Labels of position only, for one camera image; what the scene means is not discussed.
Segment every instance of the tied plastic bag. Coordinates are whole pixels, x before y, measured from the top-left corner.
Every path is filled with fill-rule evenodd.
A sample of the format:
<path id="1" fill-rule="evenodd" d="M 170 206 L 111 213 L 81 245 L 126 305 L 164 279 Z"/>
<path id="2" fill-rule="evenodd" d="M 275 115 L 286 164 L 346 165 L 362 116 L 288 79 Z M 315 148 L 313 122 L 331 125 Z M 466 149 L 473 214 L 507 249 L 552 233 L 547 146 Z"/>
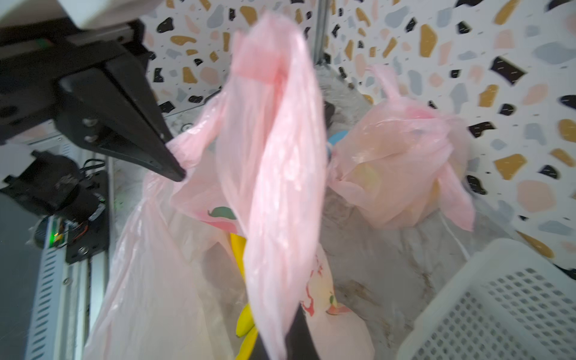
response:
<path id="1" fill-rule="evenodd" d="M 168 143 L 187 171 L 184 181 L 146 176 L 86 360 L 233 358 L 230 322 L 246 301 L 233 291 L 240 273 L 224 271 L 236 265 L 223 230 L 248 239 L 246 290 L 271 359 L 286 358 L 298 306 L 308 309 L 319 356 L 373 358 L 366 325 L 334 297 L 319 245 L 326 134 L 306 41 L 290 20 L 265 14 L 248 35 L 235 34 L 233 54 L 222 92 L 193 128 Z M 223 250 L 208 267 L 214 248 Z M 323 266 L 315 273 L 319 255 Z"/>
<path id="2" fill-rule="evenodd" d="M 334 146 L 328 185 L 375 228 L 414 226 L 440 207 L 457 226 L 472 231 L 475 209 L 460 183 L 468 159 L 464 122 L 400 96 L 390 67 L 369 70 L 388 100 Z"/>

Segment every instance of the green light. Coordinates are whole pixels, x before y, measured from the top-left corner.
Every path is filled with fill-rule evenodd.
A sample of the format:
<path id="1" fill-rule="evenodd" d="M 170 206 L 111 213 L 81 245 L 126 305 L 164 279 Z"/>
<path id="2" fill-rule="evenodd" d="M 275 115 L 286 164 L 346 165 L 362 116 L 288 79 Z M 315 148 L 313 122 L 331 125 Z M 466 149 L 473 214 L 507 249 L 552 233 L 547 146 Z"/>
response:
<path id="1" fill-rule="evenodd" d="M 52 231 L 50 231 L 50 238 L 48 239 L 48 247 L 54 247 L 54 241 L 58 235 L 58 227 L 60 226 L 60 219 L 53 218 L 52 219 Z"/>

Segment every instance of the yellow banana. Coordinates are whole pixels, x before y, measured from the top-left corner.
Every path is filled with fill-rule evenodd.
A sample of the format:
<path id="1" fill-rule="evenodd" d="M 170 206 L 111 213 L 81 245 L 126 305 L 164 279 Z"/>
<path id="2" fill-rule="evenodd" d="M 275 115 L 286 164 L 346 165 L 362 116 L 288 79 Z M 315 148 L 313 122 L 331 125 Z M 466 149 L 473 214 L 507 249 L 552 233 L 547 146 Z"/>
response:
<path id="1" fill-rule="evenodd" d="M 244 279 L 244 260 L 242 257 L 244 256 L 246 239 L 236 234 L 230 234 L 230 244 L 232 246 L 232 253 L 234 254 L 234 258 L 236 258 L 236 263 L 240 269 L 240 274 L 242 274 L 242 278 Z"/>
<path id="2" fill-rule="evenodd" d="M 240 345 L 240 352 L 236 356 L 236 360 L 248 360 L 252 354 L 252 349 L 254 349 L 254 344 L 256 344 L 256 339 L 258 338 L 258 329 L 253 327 Z"/>
<path id="3" fill-rule="evenodd" d="M 230 234 L 230 245 L 232 247 L 232 253 L 240 269 L 240 274 L 244 279 L 244 248 L 246 247 L 246 239 L 238 236 L 236 234 Z M 256 344 L 256 339 L 258 338 L 258 329 L 254 326 L 254 318 L 252 317 L 252 311 L 250 310 L 250 304 L 246 304 L 240 316 L 238 317 L 238 322 L 236 323 L 236 336 L 239 338 L 246 335 L 242 345 L 240 346 L 240 352 L 236 356 L 236 360 L 248 360 Z"/>
<path id="4" fill-rule="evenodd" d="M 254 327 L 254 318 L 252 311 L 250 311 L 250 304 L 246 304 L 236 323 L 236 336 L 239 338 L 246 335 L 251 328 Z"/>

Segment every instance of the black bracket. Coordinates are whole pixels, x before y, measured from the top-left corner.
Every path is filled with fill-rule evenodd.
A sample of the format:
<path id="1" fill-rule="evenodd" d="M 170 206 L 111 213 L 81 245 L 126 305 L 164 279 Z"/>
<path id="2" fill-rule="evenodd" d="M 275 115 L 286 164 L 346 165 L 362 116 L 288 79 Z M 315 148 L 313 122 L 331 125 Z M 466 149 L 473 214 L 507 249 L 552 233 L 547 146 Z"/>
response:
<path id="1" fill-rule="evenodd" d="M 70 35 L 90 32 L 66 21 L 0 29 L 0 47 L 46 44 L 0 57 L 0 143 L 55 119 L 56 128 L 83 149 L 182 181 L 185 171 L 165 146 L 172 135 L 146 81 L 150 52 L 141 43 L 143 25 L 128 25 L 134 36 L 124 45 L 94 38 L 77 46 Z"/>
<path id="2" fill-rule="evenodd" d="M 74 264 L 82 261 L 99 252 L 108 250 L 110 245 L 110 206 L 108 197 L 108 173 L 101 170 L 92 174 L 86 187 L 95 195 L 99 195 L 100 201 L 104 203 L 105 209 L 94 221 L 81 224 L 76 230 L 69 230 L 67 233 L 66 262 Z"/>

